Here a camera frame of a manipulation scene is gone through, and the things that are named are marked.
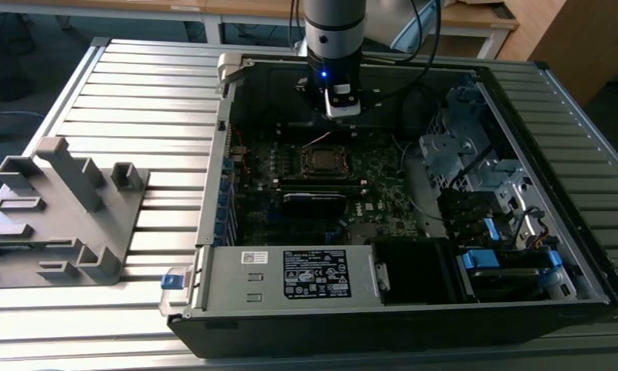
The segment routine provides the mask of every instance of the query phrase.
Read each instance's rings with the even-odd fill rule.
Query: floor
[[[35,92],[19,101],[0,104],[0,111],[35,111],[42,114],[48,112],[96,36],[190,41],[183,22],[74,17],[71,19],[74,28],[63,31],[51,15],[32,15],[31,20],[30,31],[38,49],[22,56],[20,60],[26,72],[35,80]],[[206,42],[203,26],[196,24],[194,27],[199,41]],[[247,29],[239,30],[236,26],[227,26],[226,40],[228,43],[248,45],[287,46],[287,28],[248,26]],[[367,47],[380,49],[376,45]],[[603,89],[587,107],[587,112],[618,151],[618,83]],[[23,152],[38,127],[36,117],[0,116],[0,158]]]

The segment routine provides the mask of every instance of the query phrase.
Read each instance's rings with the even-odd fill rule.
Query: wooden desk
[[[207,0],[203,9],[206,15],[214,15],[219,25],[224,23],[246,23],[259,25],[287,26],[290,24],[290,0]],[[443,11],[443,34],[466,37],[475,40],[476,50],[468,56],[495,58],[503,47],[508,34],[518,29],[520,23],[515,19],[502,19],[494,11],[492,5],[468,5],[463,3],[448,6]],[[219,27],[207,34],[210,43],[222,43]],[[454,40],[454,47],[462,49],[463,39]]]
[[[203,22],[214,45],[223,44],[226,23],[290,24],[290,0],[0,0],[0,12]],[[443,21],[446,39],[460,38],[455,49],[470,48],[470,56],[479,58],[498,56],[519,26],[515,19],[499,18],[491,6],[462,3],[444,9]],[[468,40],[475,40],[474,47]]]
[[[0,12],[202,22],[207,0],[0,0]]]

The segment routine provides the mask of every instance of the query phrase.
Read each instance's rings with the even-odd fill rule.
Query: workbench
[[[192,264],[220,95],[216,65],[246,49],[99,39],[52,106],[24,155],[43,136],[98,166],[152,170],[120,282],[84,288],[0,289],[0,371],[110,369],[328,369],[440,363],[440,369],[618,369],[618,318],[555,332],[523,345],[427,352],[260,359],[199,359],[158,306],[162,275]],[[532,63],[439,58],[491,68],[591,229],[618,266],[618,155],[550,70]],[[171,297],[184,305],[184,292]]]
[[[224,44],[226,23],[290,24],[290,0],[0,0],[0,12],[203,22],[212,45]],[[515,19],[500,18],[492,6],[463,3],[444,9],[443,21],[447,37],[483,40],[472,56],[488,59],[498,56],[510,32],[520,25]]]

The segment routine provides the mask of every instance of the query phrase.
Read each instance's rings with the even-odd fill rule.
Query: table leg
[[[494,60],[498,58],[499,51],[503,49],[504,42],[507,41],[508,29],[495,29],[494,34],[486,40],[478,58]]]
[[[207,42],[212,45],[222,45],[226,35],[226,28],[220,15],[206,14],[204,27],[207,28]]]
[[[56,15],[55,19],[58,20],[58,24],[60,25],[62,29],[66,31],[74,27],[71,25],[71,17],[68,15]]]

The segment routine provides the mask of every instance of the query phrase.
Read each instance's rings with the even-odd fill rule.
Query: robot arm
[[[320,94],[314,101],[330,118],[358,116],[367,0],[308,0],[304,7],[310,94]]]
[[[368,108],[360,82],[364,36],[404,52],[424,42],[446,0],[415,1],[419,17],[408,0],[306,0],[311,72],[299,90],[330,119],[358,116]]]

